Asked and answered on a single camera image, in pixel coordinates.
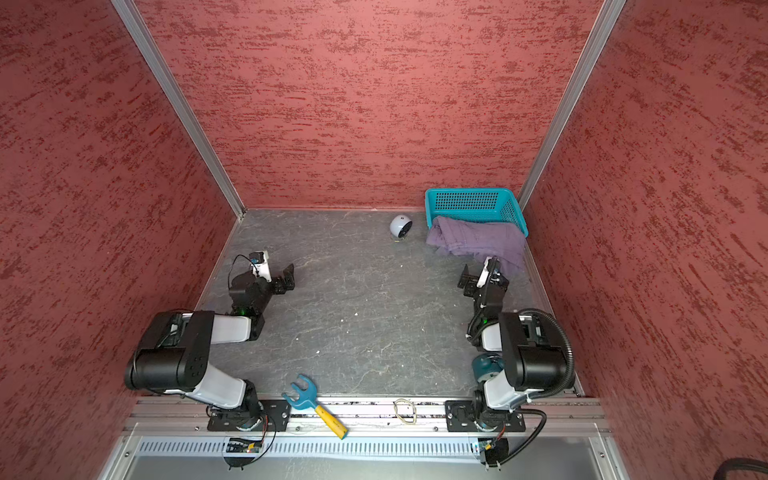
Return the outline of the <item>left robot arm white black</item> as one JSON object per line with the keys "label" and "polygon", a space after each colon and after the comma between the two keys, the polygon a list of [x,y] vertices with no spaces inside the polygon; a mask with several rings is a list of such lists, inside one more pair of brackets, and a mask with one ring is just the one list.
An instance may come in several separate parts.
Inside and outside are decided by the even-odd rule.
{"label": "left robot arm white black", "polygon": [[281,274],[251,259],[250,269],[228,280],[232,311],[170,310],[156,314],[124,373],[125,386],[155,395],[179,395],[204,404],[211,429],[254,431],[267,427],[268,414],[253,382],[233,377],[210,363],[213,345],[253,342],[265,325],[275,295],[295,288],[295,267]]}

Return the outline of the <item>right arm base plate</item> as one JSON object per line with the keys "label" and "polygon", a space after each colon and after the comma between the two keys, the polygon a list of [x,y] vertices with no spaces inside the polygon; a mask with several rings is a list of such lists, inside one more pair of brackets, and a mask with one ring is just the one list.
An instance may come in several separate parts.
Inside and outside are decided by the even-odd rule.
{"label": "right arm base plate", "polygon": [[449,432],[519,433],[526,430],[520,414],[482,407],[472,400],[448,400],[444,404]]}

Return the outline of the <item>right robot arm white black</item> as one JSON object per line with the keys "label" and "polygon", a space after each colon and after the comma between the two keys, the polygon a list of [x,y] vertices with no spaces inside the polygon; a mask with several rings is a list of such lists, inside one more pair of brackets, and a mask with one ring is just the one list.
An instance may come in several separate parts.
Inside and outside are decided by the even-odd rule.
{"label": "right robot arm white black", "polygon": [[523,406],[575,383],[574,352],[562,326],[538,308],[506,311],[508,286],[495,257],[486,259],[478,275],[465,266],[458,280],[463,295],[473,300],[465,337],[479,352],[471,363],[478,387],[469,403],[447,413],[479,431],[522,426]]}

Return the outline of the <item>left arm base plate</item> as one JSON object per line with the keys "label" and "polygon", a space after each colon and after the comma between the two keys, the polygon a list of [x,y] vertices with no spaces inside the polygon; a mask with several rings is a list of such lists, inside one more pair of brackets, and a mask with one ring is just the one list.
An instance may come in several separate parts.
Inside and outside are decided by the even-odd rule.
{"label": "left arm base plate", "polygon": [[291,415],[291,406],[285,400],[260,400],[258,415],[248,410],[225,410],[214,406],[206,408],[207,430],[256,434],[264,431],[284,432]]}

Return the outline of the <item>purple trousers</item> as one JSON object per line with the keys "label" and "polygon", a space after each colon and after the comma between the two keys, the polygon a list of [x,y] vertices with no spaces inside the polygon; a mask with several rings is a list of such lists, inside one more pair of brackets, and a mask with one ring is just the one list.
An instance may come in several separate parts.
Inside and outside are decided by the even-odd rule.
{"label": "purple trousers", "polygon": [[479,262],[496,257],[505,275],[525,269],[526,237],[514,223],[474,223],[436,217],[426,243],[442,255],[472,256]]}

